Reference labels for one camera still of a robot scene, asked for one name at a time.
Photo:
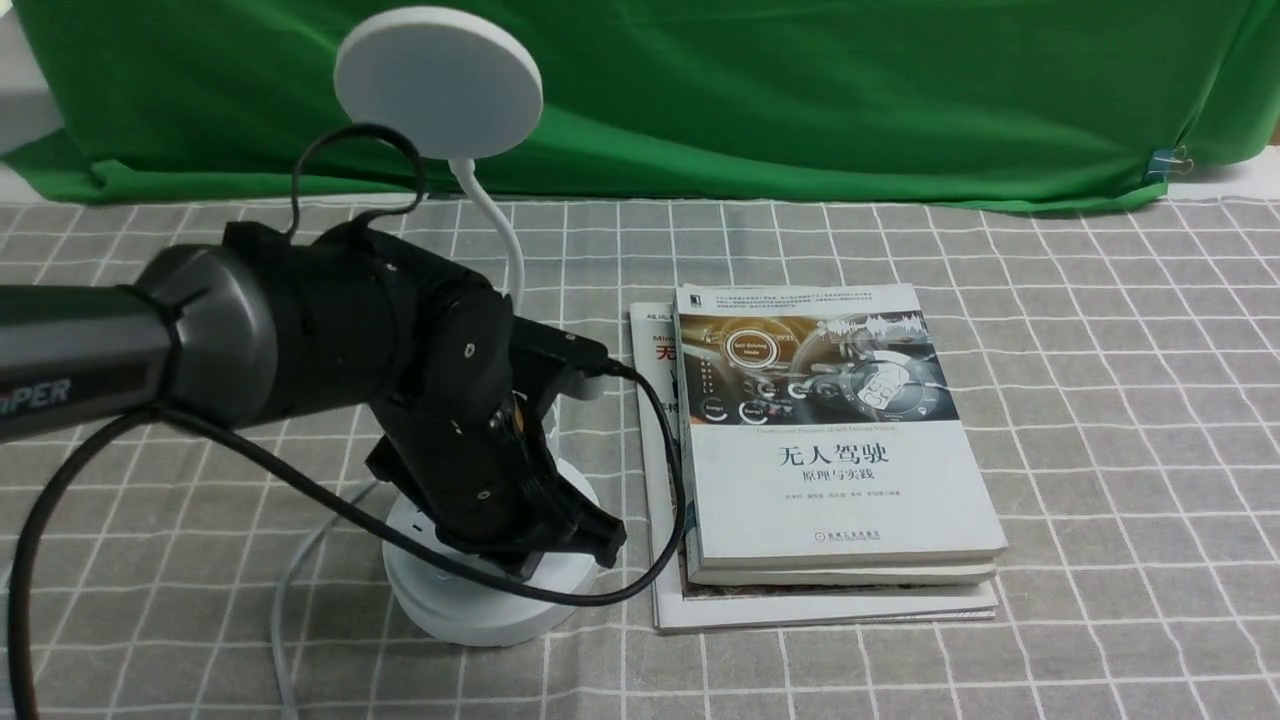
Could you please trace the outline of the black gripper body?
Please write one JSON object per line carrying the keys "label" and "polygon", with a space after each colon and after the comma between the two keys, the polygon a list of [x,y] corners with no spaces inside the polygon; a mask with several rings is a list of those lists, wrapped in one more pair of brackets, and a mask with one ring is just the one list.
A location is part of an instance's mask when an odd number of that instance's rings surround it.
{"label": "black gripper body", "polygon": [[425,398],[372,401],[383,438],[367,466],[421,510],[451,550],[479,557],[567,553],[567,521],[530,495],[570,492],[543,423],[570,386],[563,373],[521,372],[513,398],[500,406],[499,425],[468,430]]}

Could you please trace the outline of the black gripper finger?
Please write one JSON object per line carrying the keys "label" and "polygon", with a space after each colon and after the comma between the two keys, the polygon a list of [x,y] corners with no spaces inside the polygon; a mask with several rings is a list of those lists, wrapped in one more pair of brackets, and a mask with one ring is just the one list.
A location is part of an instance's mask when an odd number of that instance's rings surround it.
{"label": "black gripper finger", "polygon": [[488,562],[506,579],[527,583],[540,569],[545,555],[538,550],[497,550],[488,552]]}

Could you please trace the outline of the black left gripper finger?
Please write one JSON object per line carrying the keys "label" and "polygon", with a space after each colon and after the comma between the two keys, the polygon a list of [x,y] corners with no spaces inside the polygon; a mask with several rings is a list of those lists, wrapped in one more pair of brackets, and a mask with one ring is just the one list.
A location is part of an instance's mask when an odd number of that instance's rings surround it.
{"label": "black left gripper finger", "polygon": [[599,568],[614,568],[628,538],[625,523],[582,492],[562,492],[554,505],[556,538],[548,551],[589,556]]}

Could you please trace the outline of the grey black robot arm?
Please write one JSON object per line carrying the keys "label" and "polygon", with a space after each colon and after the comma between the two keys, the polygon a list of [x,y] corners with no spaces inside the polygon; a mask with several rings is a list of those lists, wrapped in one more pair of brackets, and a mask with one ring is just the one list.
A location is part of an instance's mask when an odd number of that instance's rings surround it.
{"label": "grey black robot arm", "polygon": [[623,523],[561,473],[545,415],[611,363],[521,318],[452,260],[357,222],[293,245],[233,222],[131,284],[9,284],[3,438],[169,407],[239,430],[365,405],[370,471],[445,546],[526,580],[544,553],[612,568]]}

